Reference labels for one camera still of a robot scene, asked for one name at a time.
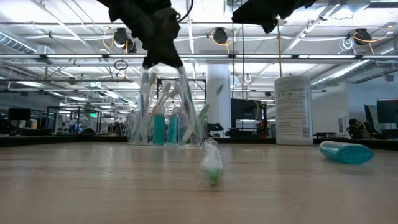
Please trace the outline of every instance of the orange cord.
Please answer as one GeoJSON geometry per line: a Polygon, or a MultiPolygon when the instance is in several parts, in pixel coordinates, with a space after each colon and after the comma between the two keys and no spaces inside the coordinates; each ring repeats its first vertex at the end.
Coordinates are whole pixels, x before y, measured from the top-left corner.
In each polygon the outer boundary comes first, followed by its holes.
{"type": "Polygon", "coordinates": [[[226,51],[227,51],[228,54],[229,54],[229,47],[228,47],[228,46],[234,42],[233,39],[232,39],[232,41],[229,42],[229,43],[219,44],[219,43],[217,43],[217,42],[214,40],[214,31],[211,33],[211,39],[213,40],[213,42],[214,42],[216,45],[226,46],[226,51]]]}
{"type": "Polygon", "coordinates": [[[373,47],[372,47],[371,43],[369,43],[369,47],[371,48],[372,54],[374,54],[373,47]]]}
{"type": "Polygon", "coordinates": [[[359,41],[365,42],[365,43],[375,43],[377,41],[384,40],[388,36],[388,32],[389,31],[390,31],[390,27],[388,28],[387,34],[383,38],[380,38],[380,39],[377,39],[377,40],[362,40],[362,39],[359,39],[359,38],[356,37],[356,34],[358,34],[357,32],[354,33],[354,38],[359,40],[359,41]]]}
{"type": "MultiPolygon", "coordinates": [[[[106,35],[106,31],[107,31],[107,30],[108,30],[108,28],[106,27],[106,28],[105,28],[104,36],[106,35]]],[[[113,32],[113,35],[112,35],[112,44],[111,44],[110,47],[109,47],[108,45],[106,45],[105,39],[103,39],[104,46],[105,46],[107,49],[111,49],[111,48],[113,47],[113,42],[114,42],[114,32],[113,32]]]]}

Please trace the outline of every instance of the person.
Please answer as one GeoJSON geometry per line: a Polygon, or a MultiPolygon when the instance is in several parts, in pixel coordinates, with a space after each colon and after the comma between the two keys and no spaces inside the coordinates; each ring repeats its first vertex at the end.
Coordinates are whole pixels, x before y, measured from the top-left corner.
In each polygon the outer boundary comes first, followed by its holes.
{"type": "Polygon", "coordinates": [[[370,134],[368,130],[364,127],[363,123],[357,119],[350,119],[349,127],[346,132],[348,132],[351,139],[370,139],[370,134]]]}

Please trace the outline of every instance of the white column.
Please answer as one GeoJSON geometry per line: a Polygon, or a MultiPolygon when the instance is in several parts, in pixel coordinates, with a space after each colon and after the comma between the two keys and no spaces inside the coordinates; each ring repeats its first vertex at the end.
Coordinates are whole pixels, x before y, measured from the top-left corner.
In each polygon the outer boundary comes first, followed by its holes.
{"type": "Polygon", "coordinates": [[[228,65],[208,65],[207,102],[213,105],[207,114],[207,123],[220,123],[224,127],[224,131],[218,132],[220,137],[224,137],[223,133],[231,128],[230,75],[228,65]],[[221,84],[224,85],[223,91],[217,96],[217,90],[221,84]]]}

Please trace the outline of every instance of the bottle cap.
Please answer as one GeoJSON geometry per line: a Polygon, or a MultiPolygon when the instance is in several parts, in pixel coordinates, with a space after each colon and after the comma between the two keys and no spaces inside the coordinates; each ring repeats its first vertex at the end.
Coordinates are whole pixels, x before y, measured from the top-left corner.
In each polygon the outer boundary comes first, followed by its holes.
{"type": "Polygon", "coordinates": [[[179,107],[179,106],[175,106],[174,108],[173,108],[173,112],[172,112],[173,114],[176,114],[176,113],[181,113],[181,108],[179,107]]]}
{"type": "Polygon", "coordinates": [[[154,107],[155,114],[164,114],[164,107],[163,106],[155,106],[154,107]]]}

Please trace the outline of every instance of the cable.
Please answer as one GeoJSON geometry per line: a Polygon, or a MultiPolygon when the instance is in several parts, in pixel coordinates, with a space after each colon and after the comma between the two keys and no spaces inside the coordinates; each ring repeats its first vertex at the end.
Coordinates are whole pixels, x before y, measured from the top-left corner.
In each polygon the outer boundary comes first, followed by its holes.
{"type": "Polygon", "coordinates": [[[254,121],[253,121],[253,132],[251,133],[251,138],[253,138],[253,136],[254,136],[254,131],[255,131],[255,129],[256,129],[256,120],[257,120],[257,117],[259,116],[260,106],[259,106],[259,104],[257,103],[257,101],[254,100],[253,97],[251,97],[251,95],[250,95],[249,93],[246,93],[246,94],[254,101],[254,103],[255,103],[256,106],[257,106],[256,118],[254,118],[254,121]]]}
{"type": "Polygon", "coordinates": [[[371,49],[371,51],[372,51],[372,54],[374,54],[374,50],[373,50],[373,47],[372,47],[372,44],[371,44],[371,43],[369,43],[369,47],[370,47],[370,49],[371,49]]]}
{"type": "Polygon", "coordinates": [[[387,31],[387,33],[386,33],[386,35],[384,37],[382,37],[380,39],[377,39],[377,40],[362,40],[362,39],[359,39],[359,38],[356,37],[356,34],[358,34],[357,32],[354,33],[354,38],[359,40],[359,41],[365,42],[365,43],[375,43],[377,41],[384,40],[388,36],[388,31],[387,31]]]}
{"type": "Polygon", "coordinates": [[[189,7],[187,13],[185,16],[183,16],[181,19],[178,20],[178,22],[182,22],[185,18],[187,18],[189,16],[189,14],[191,13],[193,8],[193,0],[191,0],[191,6],[189,7]]]}
{"type": "Polygon", "coordinates": [[[282,77],[282,44],[280,37],[279,18],[278,18],[278,42],[279,42],[279,76],[282,77]]]}
{"type": "Polygon", "coordinates": [[[211,39],[213,40],[213,42],[214,42],[216,45],[220,45],[220,46],[228,46],[228,45],[230,45],[230,44],[232,44],[232,43],[234,42],[234,40],[232,39],[231,42],[229,42],[229,43],[225,43],[225,44],[219,44],[219,43],[217,43],[217,42],[214,40],[214,31],[211,32],[211,39]]]}
{"type": "MultiPolygon", "coordinates": [[[[108,30],[108,28],[107,27],[105,27],[105,33],[104,33],[104,36],[106,36],[106,31],[108,30]]],[[[107,49],[111,49],[112,47],[113,47],[113,42],[114,42],[114,32],[113,32],[113,35],[112,35],[112,44],[111,44],[111,46],[109,47],[108,45],[106,45],[106,43],[105,43],[105,39],[103,39],[103,43],[104,43],[104,46],[107,48],[107,49]]]]}

